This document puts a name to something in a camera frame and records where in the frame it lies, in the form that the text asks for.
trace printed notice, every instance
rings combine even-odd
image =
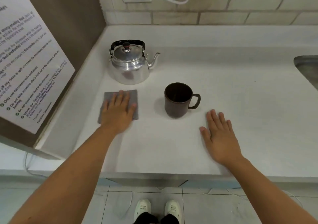
[[[35,134],[74,71],[29,0],[0,0],[0,117]]]

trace mug handle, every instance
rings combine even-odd
[[[192,106],[192,107],[189,106],[188,109],[196,109],[199,106],[200,101],[201,101],[200,94],[194,93],[194,94],[192,94],[192,96],[198,97],[198,101],[197,101],[197,103],[194,106]]]

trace black pants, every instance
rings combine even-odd
[[[141,213],[140,216],[137,217],[137,220],[134,224],[157,224],[159,223],[158,218],[154,215],[149,214],[148,212]],[[161,219],[161,224],[180,224],[178,219],[171,214],[166,215]]]

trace kettle lid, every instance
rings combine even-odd
[[[142,53],[143,50],[138,45],[131,45],[129,42],[125,42],[114,49],[113,58],[122,62],[130,62],[140,58]]]

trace gray napkin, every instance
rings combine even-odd
[[[130,94],[130,99],[129,99],[129,103],[128,103],[128,107],[131,106],[131,104],[133,103],[136,103],[137,104],[137,108],[136,108],[136,111],[135,113],[133,114],[133,120],[137,120],[138,119],[138,96],[137,96],[137,90],[134,89],[134,90],[128,90],[129,94]],[[105,92],[104,93],[104,101],[103,103],[105,102],[105,100],[108,100],[108,102],[110,102],[110,100],[112,99],[112,96],[114,93],[118,93],[118,92]],[[98,123],[100,124],[101,123],[101,112],[103,110],[103,103],[101,105],[101,109],[100,109],[100,115],[98,117]]]

